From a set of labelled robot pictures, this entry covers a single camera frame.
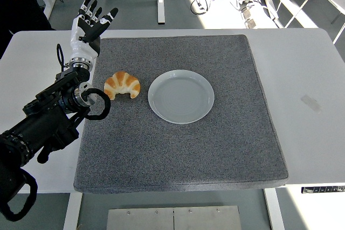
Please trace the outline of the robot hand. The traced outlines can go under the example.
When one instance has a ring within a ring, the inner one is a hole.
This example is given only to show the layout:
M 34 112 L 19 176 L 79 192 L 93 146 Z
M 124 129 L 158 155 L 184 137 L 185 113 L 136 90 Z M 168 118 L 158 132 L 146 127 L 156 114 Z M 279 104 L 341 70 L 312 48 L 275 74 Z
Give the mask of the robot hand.
M 100 36 L 109 28 L 118 8 L 100 17 L 102 8 L 96 0 L 84 0 L 73 20 L 70 46 L 71 61 L 85 60 L 91 63 L 100 54 Z

